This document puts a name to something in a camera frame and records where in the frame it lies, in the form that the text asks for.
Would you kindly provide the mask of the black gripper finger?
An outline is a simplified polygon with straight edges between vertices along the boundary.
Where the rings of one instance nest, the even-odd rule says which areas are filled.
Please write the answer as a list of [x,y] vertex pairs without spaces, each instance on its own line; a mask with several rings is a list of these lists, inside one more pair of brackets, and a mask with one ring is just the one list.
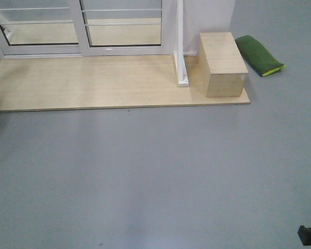
[[298,236],[304,246],[311,246],[311,228],[301,225],[298,229]]

